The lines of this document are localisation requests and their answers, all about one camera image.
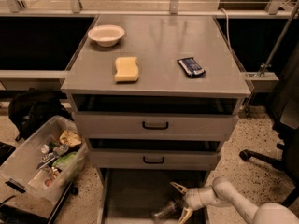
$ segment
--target black backpack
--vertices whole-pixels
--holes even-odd
[[[19,130],[16,141],[27,139],[53,116],[73,120],[54,91],[30,90],[17,95],[8,107],[8,116]]]

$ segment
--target white robotic arm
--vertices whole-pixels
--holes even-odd
[[[225,177],[214,179],[212,186],[187,189],[171,182],[183,194],[184,208],[179,224],[184,224],[193,211],[205,206],[232,205],[247,224],[299,224],[297,216],[288,208],[277,203],[267,203],[261,207],[242,196]]]

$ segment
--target terrazzo floor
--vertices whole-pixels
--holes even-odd
[[[257,205],[263,203],[280,203],[292,191],[292,181],[283,173],[261,161],[252,160],[243,162],[238,153],[249,148],[259,151],[270,157],[280,158],[281,151],[276,149],[278,135],[272,130],[272,120],[264,112],[253,112],[253,119],[246,119],[242,113],[235,130],[224,144],[222,157],[215,171],[211,172],[207,185],[211,184],[217,176],[226,176],[235,188],[249,200]],[[6,115],[0,116],[0,141],[15,145],[17,130]],[[16,198],[8,202],[21,210],[47,217],[52,204],[46,200],[38,199],[30,194],[15,191],[8,187],[0,177],[0,202],[10,195]],[[55,223],[96,223],[97,211],[102,194],[102,185],[95,168],[88,162],[75,182],[79,188],[77,196],[70,195],[64,204]],[[290,209],[299,216],[299,202],[293,203]],[[243,224],[245,223],[233,207],[208,207],[210,224]]]

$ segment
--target storage container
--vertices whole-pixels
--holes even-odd
[[[41,146],[58,141],[64,130],[77,133],[74,122],[60,116],[49,119],[2,164],[0,175],[15,189],[56,203],[66,185],[73,181],[83,169],[88,150],[84,140],[82,140],[82,147],[76,156],[47,187],[45,180],[49,179],[48,172],[36,169],[44,156],[41,152]]]

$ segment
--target chair leg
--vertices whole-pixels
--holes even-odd
[[[299,197],[299,188],[296,187],[291,193],[290,195],[286,198],[285,201],[282,202],[281,205],[285,206],[285,207],[289,207],[290,205],[292,205],[292,203]]]
[[[247,161],[248,159],[250,159],[251,157],[254,157],[260,161],[264,161],[266,163],[269,163],[271,164],[274,168],[282,171],[283,170],[283,165],[282,165],[282,161],[279,161],[277,159],[273,159],[273,158],[270,158],[270,157],[267,157],[263,154],[260,154],[260,153],[257,153],[257,152],[253,152],[251,150],[248,150],[248,149],[245,149],[243,151],[241,151],[239,153],[239,156],[240,158],[243,160],[243,161]]]

